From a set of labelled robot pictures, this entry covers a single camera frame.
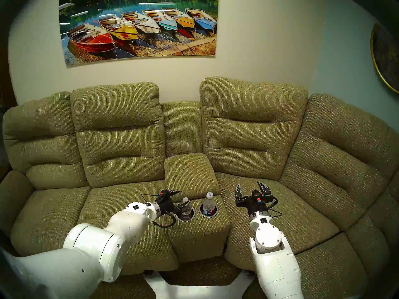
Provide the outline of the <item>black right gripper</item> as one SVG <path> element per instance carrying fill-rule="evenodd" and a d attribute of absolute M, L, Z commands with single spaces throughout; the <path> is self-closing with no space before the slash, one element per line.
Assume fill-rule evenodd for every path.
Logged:
<path fill-rule="evenodd" d="M 250 196 L 243 196 L 241 185 L 238 184 L 235 190 L 235 205 L 237 207 L 245 207 L 249 216 L 256 216 L 256 213 L 269 213 L 278 200 L 271 194 L 271 190 L 263 182 L 257 180 L 260 191 L 253 190 Z"/>

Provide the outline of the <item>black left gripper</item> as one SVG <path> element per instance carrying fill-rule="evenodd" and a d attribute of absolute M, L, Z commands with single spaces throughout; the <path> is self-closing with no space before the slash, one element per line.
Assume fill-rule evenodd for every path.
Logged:
<path fill-rule="evenodd" d="M 159 192 L 155 202 L 158 206 L 155 206 L 157 217 L 168 213 L 179 214 L 181 212 L 191 212 L 191 201 L 182 201 L 176 207 L 171 199 L 172 196 L 180 193 L 180 191 L 174 189 L 167 189 L 167 192 Z"/>

